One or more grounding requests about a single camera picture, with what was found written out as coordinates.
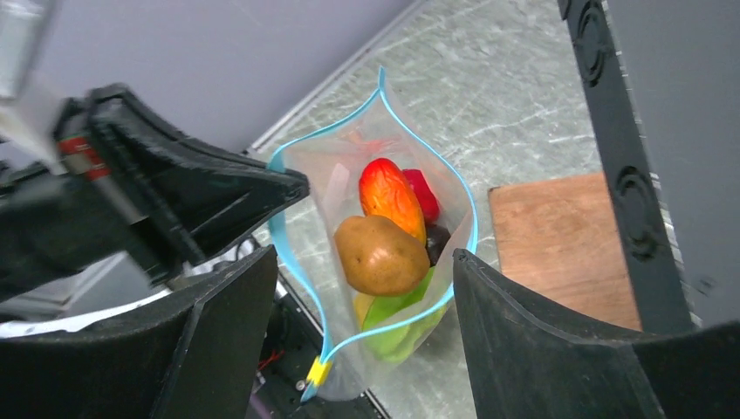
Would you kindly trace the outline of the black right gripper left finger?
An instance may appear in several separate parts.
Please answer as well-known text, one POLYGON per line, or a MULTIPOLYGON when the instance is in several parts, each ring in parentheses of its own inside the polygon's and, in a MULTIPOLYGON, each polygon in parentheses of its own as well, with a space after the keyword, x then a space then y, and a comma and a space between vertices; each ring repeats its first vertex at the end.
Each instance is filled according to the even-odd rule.
POLYGON ((267 246, 77 332, 2 340, 2 417, 245 417, 277 276, 267 246))

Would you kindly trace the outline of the red orange toy mango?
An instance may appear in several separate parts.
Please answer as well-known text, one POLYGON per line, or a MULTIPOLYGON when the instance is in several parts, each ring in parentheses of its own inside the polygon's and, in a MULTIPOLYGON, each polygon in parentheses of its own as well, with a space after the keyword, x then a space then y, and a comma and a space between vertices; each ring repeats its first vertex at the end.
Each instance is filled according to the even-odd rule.
POLYGON ((370 161, 359 179, 360 206, 365 216, 384 216, 416 238, 427 242, 421 205, 401 169, 388 158, 370 161))

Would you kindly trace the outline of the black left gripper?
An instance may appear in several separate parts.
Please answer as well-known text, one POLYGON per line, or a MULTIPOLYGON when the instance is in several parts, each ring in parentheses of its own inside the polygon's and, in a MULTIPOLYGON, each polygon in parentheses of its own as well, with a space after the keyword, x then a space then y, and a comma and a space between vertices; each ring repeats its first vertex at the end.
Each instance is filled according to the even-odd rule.
POLYGON ((1 171, 5 300, 122 251, 168 280, 309 193, 305 175, 189 136, 123 84, 83 99, 28 87, 1 115, 3 136, 35 156, 1 171))

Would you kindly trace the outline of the clear zip top bag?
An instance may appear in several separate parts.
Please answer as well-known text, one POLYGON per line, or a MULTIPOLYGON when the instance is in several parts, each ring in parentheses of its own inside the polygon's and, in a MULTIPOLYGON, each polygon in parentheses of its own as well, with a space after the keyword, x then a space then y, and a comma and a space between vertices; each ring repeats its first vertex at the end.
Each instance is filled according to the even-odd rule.
POLYGON ((328 249, 310 272, 287 215, 268 222, 323 329, 302 398, 353 399, 408 359, 447 311, 453 251, 478 243, 473 195, 414 131, 385 72, 358 109, 280 146, 268 166, 307 177, 328 249))

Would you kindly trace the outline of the dark purple toy mangosteen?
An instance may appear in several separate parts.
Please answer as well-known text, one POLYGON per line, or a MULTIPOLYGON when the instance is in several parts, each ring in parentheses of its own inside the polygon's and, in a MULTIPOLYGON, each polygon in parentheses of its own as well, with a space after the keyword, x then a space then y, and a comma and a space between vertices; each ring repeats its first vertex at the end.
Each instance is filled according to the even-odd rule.
POLYGON ((444 226, 427 223, 426 224, 426 251, 431 266, 436 266, 442 251, 451 238, 451 234, 444 226))

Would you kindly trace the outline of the red toy apple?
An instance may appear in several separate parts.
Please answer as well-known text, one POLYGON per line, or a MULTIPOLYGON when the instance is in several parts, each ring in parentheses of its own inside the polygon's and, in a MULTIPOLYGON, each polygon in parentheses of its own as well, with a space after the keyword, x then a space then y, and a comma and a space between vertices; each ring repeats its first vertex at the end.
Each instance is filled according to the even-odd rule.
POLYGON ((429 187, 424 174, 416 168, 403 169, 402 173, 415 193, 425 222, 435 223, 441 214, 441 210, 437 198, 429 187))

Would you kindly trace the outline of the brown toy kiwi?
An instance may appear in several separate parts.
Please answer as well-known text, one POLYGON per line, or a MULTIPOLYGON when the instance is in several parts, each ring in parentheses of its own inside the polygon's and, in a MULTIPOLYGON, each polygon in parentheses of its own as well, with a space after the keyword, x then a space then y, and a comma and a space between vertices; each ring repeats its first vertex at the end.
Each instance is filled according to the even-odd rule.
POLYGON ((333 240, 346 282, 357 292, 400 296, 413 291, 430 268, 425 246, 384 216, 350 216, 333 240))

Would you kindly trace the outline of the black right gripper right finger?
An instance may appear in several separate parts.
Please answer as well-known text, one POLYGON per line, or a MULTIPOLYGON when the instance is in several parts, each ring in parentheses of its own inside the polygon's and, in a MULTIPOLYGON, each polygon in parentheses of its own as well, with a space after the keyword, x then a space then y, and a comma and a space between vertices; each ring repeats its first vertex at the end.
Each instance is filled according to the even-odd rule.
POLYGON ((739 325, 654 334, 591 318, 458 249, 456 309, 480 418, 736 418, 739 325))

